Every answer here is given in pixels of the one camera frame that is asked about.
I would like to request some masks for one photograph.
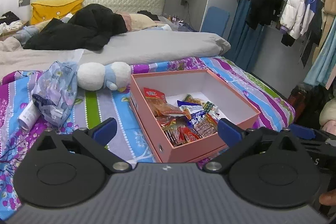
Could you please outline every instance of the floral bedspread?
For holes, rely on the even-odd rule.
[[[266,126],[274,130],[287,127],[294,117],[294,109],[269,87],[236,67],[222,57],[187,58],[150,65],[133,65],[132,73],[148,73],[174,70],[209,68],[224,81],[244,95],[260,110],[254,127]],[[16,71],[2,80],[0,85],[0,218],[7,219],[20,207],[13,188],[13,175],[29,148],[50,125],[39,118],[29,133],[24,133],[17,122],[18,116],[31,100],[31,91],[42,72]],[[108,149],[133,166],[137,162],[154,162],[137,120],[129,107],[129,88],[123,92],[108,89],[88,92],[78,89],[77,98],[70,116],[59,129],[60,134],[69,134],[78,127],[93,128],[108,117],[118,123],[116,136]]]

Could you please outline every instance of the finger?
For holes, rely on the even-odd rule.
[[[322,205],[335,206],[336,205],[336,189],[322,194],[319,198],[319,201]]]

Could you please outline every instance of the pink shoebox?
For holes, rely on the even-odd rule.
[[[220,117],[242,129],[252,127],[260,112],[248,100],[210,70],[155,72],[132,75],[130,105],[157,162],[197,162],[226,144],[218,134],[173,147],[156,121],[143,88],[159,90],[168,103],[177,106],[187,94],[218,106]]]

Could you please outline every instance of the gray blanket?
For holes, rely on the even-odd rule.
[[[80,64],[150,64],[222,55],[229,49],[230,44],[213,33],[142,30],[112,37],[101,52],[84,50]],[[17,39],[10,37],[0,42],[0,79],[16,70],[46,70],[54,61],[62,61],[66,52],[24,50]]]

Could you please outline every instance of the power cord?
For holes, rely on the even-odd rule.
[[[189,15],[190,26],[194,29],[193,25],[191,24],[191,18],[190,18],[190,13],[189,13],[189,2],[187,2],[187,4],[188,4],[188,15]]]

